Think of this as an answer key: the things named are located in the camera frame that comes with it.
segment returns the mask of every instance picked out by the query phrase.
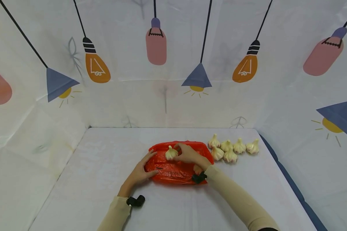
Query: white table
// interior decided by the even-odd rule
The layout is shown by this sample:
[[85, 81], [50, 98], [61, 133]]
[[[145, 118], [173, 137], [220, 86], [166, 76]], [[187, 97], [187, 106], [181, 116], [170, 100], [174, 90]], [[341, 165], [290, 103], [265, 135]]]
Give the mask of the white table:
[[[30, 231], [92, 231], [120, 185], [154, 144], [259, 139], [259, 154], [239, 155], [235, 165], [216, 163], [249, 192], [283, 231], [316, 231], [254, 129], [91, 128], [72, 155]], [[146, 198], [133, 209], [125, 231], [246, 231], [226, 202], [208, 185], [166, 186], [149, 182], [134, 193]]]

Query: white fabric wall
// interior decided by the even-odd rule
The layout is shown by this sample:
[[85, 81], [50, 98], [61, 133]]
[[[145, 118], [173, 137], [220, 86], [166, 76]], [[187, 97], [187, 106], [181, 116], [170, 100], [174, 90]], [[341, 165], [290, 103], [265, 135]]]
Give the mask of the white fabric wall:
[[68, 104], [47, 102], [46, 69], [0, 5], [0, 74], [13, 91], [0, 105], [0, 231], [28, 229], [88, 126], [256, 127], [327, 228], [347, 230], [347, 136], [340, 148], [311, 121], [322, 119], [316, 109], [347, 101], [347, 35], [325, 75], [302, 70], [315, 44], [347, 19], [347, 0], [273, 0], [257, 74], [245, 83], [232, 73], [269, 1], [214, 0], [203, 57], [213, 87], [201, 98], [181, 84], [200, 62], [209, 0], [157, 0], [167, 37], [162, 66], [147, 60], [152, 0], [77, 0], [108, 83], [86, 73], [72, 0], [3, 2], [46, 64], [80, 82], [72, 89], [81, 92]]
[[[311, 20], [316, 14], [320, 18]], [[347, 101], [347, 34], [341, 55], [324, 75], [307, 75], [302, 66], [319, 41], [344, 25], [347, 1], [324, 1], [308, 11], [295, 9], [290, 18], [297, 20], [285, 21], [283, 30], [296, 41], [292, 44], [295, 48], [293, 53], [285, 52], [286, 46], [280, 44], [275, 55], [285, 52], [290, 58], [280, 63], [283, 80], [268, 95], [255, 127], [273, 147], [325, 227], [346, 231], [347, 134], [330, 132], [312, 120], [323, 119], [317, 109]]]

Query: red plastic bag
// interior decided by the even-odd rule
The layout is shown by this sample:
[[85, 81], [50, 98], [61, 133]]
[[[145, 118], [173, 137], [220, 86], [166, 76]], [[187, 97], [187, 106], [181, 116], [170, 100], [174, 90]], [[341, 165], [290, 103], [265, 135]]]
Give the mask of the red plastic bag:
[[166, 160], [166, 151], [168, 151], [168, 146], [171, 145], [174, 147], [177, 143], [191, 146], [197, 153], [207, 158], [213, 164], [212, 155], [204, 143], [195, 141], [173, 141], [159, 143], [149, 148], [149, 151], [154, 149], [154, 151], [157, 151], [157, 154], [146, 163], [144, 167], [145, 171], [150, 172], [153, 170], [159, 170], [159, 173], [152, 177], [152, 180], [159, 183], [195, 184], [191, 179], [191, 176], [195, 174], [193, 170], [194, 164]]

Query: black wrist strap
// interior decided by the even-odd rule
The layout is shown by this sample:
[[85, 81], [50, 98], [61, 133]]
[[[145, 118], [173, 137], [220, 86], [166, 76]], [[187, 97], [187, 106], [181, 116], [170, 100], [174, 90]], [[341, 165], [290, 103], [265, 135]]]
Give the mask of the black wrist strap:
[[199, 175], [194, 174], [191, 177], [191, 180], [193, 180], [196, 184], [200, 184], [203, 180], [207, 178], [207, 175], [204, 174], [204, 171], [201, 172]]
[[141, 207], [143, 206], [145, 202], [145, 197], [143, 195], [140, 195], [137, 199], [134, 197], [129, 197], [126, 201], [126, 204], [128, 204], [130, 207]]

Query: backdrop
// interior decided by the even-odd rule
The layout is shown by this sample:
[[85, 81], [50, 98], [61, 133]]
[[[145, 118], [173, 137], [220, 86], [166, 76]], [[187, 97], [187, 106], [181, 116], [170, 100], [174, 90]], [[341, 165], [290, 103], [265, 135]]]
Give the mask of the backdrop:
[[347, 230], [347, 0], [210, 2], [0, 1], [0, 231], [89, 126], [255, 127]]

